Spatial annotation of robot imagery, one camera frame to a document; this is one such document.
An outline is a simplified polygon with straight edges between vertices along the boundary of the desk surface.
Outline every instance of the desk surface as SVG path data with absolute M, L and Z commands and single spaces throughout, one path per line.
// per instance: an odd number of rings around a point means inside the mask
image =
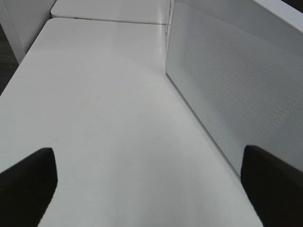
M 57 0 L 53 17 L 165 24 L 167 0 Z
M 0 97 L 0 172 L 54 149 L 39 226 L 262 226 L 166 77 L 162 28 L 52 19 L 17 69 Z

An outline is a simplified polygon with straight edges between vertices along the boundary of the mesh panel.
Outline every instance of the mesh panel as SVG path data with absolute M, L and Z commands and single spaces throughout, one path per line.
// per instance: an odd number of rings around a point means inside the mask
M 303 36 L 253 2 L 220 3 L 176 2 L 167 72 L 238 171 L 247 144 L 303 170 Z

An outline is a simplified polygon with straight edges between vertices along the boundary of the white desk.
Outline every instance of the white desk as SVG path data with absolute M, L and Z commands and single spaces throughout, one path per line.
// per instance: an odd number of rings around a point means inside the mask
M 165 24 L 167 0 L 57 0 L 53 17 Z
M 42 147 L 41 227 L 261 227 L 165 75 L 162 26 L 52 19 L 0 97 L 0 171 Z

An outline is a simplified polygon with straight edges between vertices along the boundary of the floor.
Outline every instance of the floor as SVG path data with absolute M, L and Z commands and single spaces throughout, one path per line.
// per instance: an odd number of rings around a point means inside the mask
M 0 25 L 0 95 L 18 66 L 15 55 Z

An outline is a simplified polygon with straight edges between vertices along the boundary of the metal panel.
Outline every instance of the metal panel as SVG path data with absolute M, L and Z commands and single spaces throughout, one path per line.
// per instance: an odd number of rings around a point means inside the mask
M 176 1 L 167 73 L 238 172 L 247 144 L 303 170 L 302 47 L 254 1 Z

